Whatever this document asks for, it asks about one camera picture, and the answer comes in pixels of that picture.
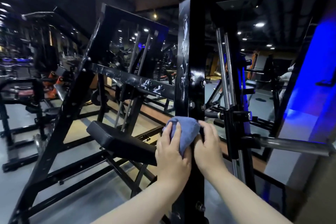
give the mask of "black metal post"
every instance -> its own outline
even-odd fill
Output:
[[[179,0],[179,3],[175,115],[204,120],[205,1]],[[194,157],[191,166],[189,180],[172,206],[174,224],[206,223],[204,212],[197,209],[197,205],[204,204],[204,177]]]

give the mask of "blue cloth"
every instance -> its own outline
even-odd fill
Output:
[[[166,126],[169,124],[169,122],[173,123],[173,127],[170,133],[170,140],[173,138],[175,131],[176,131],[176,125],[179,122],[181,125],[181,138],[180,138],[180,149],[179,152],[181,156],[183,156],[184,151],[186,148],[193,142],[195,137],[200,131],[201,126],[198,124],[197,120],[190,117],[184,117],[184,116],[175,116],[172,117],[166,124]]]

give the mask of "black padded seat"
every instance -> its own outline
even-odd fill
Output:
[[[113,156],[156,166],[156,147],[104,123],[93,121],[86,131]]]

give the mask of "blue light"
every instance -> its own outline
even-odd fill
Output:
[[[317,86],[316,83],[331,80],[336,67],[335,50],[336,21],[326,20],[315,30],[286,113],[292,109],[314,116],[320,115],[332,88]]]

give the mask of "spotlight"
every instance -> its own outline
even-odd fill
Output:
[[[265,26],[265,23],[263,23],[263,22],[258,22],[257,24],[255,24],[255,26],[256,26],[257,28],[262,28],[263,26]]]

